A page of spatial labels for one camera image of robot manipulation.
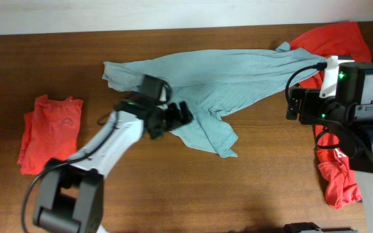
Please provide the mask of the light blue t-shirt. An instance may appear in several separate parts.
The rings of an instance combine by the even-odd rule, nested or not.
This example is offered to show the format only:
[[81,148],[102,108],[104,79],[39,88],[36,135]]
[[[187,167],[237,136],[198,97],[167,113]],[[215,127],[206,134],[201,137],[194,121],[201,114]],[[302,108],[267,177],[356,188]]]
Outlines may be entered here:
[[172,131],[189,148],[236,157],[238,140],[223,117],[281,92],[287,82],[298,83],[314,74],[310,65],[322,56],[284,42],[275,50],[229,49],[182,52],[128,63],[104,62],[103,79],[116,91],[138,90],[144,75],[160,78],[172,88],[171,102],[186,102],[193,121]]

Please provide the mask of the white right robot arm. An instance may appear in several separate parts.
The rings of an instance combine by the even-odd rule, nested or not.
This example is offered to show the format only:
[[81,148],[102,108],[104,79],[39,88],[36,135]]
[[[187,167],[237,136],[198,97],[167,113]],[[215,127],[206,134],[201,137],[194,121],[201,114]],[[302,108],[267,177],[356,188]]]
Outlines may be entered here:
[[292,88],[286,84],[286,118],[301,124],[322,125],[339,139],[335,148],[348,158],[373,232],[373,63],[321,62],[312,69],[325,72],[330,85],[320,89]]

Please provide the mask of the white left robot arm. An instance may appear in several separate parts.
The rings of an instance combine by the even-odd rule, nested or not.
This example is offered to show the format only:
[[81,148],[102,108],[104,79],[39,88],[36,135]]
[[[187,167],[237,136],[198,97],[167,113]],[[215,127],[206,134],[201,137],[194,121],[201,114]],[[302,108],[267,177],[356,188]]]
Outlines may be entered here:
[[39,186],[33,225],[47,232],[105,232],[104,181],[123,154],[144,134],[157,139],[193,120],[187,103],[173,103],[171,95],[168,82],[143,76],[84,147],[65,161],[50,159],[28,188]]

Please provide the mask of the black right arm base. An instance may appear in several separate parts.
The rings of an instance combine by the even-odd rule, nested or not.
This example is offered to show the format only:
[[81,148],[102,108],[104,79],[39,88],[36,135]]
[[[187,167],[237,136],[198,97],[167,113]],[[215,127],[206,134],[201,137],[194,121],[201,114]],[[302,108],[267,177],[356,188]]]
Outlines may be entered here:
[[286,224],[283,230],[286,233],[358,233],[353,229],[323,230],[312,222]]

